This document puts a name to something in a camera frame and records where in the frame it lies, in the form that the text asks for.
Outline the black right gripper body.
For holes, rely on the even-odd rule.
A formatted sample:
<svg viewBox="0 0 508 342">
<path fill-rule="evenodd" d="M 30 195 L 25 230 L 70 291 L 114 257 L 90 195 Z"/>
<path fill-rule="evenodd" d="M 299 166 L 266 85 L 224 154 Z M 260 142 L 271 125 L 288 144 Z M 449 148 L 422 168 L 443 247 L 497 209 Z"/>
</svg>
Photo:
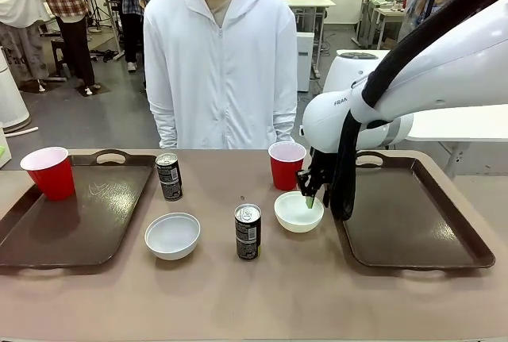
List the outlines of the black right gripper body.
<svg viewBox="0 0 508 342">
<path fill-rule="evenodd" d="M 330 185 L 333 182 L 334 171 L 337 165 L 337 153 L 324 153 L 317 149 L 311 150 L 312 160 L 309 165 L 310 185 L 314 195 L 322 186 Z"/>
</svg>

